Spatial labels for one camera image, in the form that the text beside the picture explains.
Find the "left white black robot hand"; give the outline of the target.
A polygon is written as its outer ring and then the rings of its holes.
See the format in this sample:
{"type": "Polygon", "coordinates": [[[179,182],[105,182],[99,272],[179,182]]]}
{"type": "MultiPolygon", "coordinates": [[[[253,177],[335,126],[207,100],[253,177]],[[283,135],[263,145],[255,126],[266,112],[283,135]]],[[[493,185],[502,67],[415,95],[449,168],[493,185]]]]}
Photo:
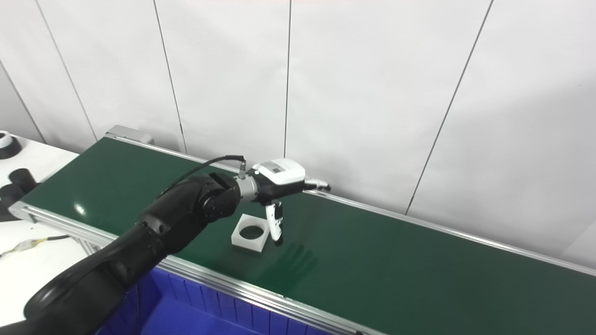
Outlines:
{"type": "Polygon", "coordinates": [[[256,183],[256,197],[253,200],[265,208],[265,216],[274,244],[283,244],[283,204],[281,198],[318,189],[330,191],[331,185],[323,180],[308,177],[306,169],[296,161],[279,158],[255,164],[249,176],[256,183]]]}

